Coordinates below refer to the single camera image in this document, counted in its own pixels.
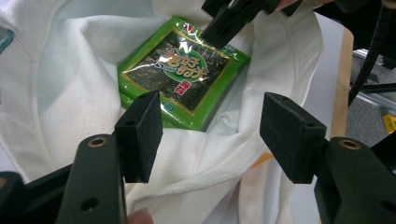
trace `green snack package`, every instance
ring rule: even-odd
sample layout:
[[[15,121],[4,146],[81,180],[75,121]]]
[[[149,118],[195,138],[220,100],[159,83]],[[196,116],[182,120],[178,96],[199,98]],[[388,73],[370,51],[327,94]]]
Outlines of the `green snack package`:
[[[123,106],[147,91],[161,94],[163,126],[203,130],[237,71],[249,61],[238,49],[210,47],[202,30],[178,17],[166,22],[118,66]]]

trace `plastic wrapper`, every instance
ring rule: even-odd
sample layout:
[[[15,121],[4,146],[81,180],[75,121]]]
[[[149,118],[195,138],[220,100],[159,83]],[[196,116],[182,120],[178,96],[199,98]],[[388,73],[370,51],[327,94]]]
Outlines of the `plastic wrapper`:
[[[144,92],[158,90],[164,127],[204,130],[221,95],[249,57],[229,45],[208,46],[199,38],[201,32],[174,17],[120,63],[123,106]]]

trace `black cable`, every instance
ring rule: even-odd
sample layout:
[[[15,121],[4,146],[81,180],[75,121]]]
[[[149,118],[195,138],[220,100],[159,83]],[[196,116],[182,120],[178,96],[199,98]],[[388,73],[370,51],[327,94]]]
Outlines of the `black cable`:
[[[366,82],[367,77],[370,75],[370,72],[374,67],[376,58],[379,54],[379,48],[381,47],[382,40],[384,39],[385,32],[387,31],[392,16],[392,12],[393,11],[391,9],[388,9],[384,6],[381,7],[375,27],[375,32],[370,43],[370,48],[368,50],[366,59],[364,60],[363,67],[361,68],[355,83],[349,91],[348,105],[352,104],[353,100],[358,95],[361,87]]]

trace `gray floor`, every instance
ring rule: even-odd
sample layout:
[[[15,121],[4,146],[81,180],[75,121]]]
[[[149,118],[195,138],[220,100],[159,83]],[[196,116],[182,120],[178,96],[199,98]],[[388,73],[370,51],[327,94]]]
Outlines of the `gray floor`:
[[[355,57],[352,63],[351,81],[360,71],[362,59]],[[369,84],[396,83],[396,69],[389,70],[376,65],[369,77]],[[396,114],[396,92],[382,94],[362,94],[348,109],[346,137],[361,141],[372,147],[388,135],[383,117]]]

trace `seaweed sheet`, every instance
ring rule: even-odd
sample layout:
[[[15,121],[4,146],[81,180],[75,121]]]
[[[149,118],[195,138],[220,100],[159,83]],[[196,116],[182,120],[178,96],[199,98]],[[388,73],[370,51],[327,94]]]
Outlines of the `seaweed sheet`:
[[[248,56],[231,46],[211,48],[197,37],[201,32],[174,17],[121,63],[123,104],[128,106],[145,91],[158,90],[165,127],[202,130]]]

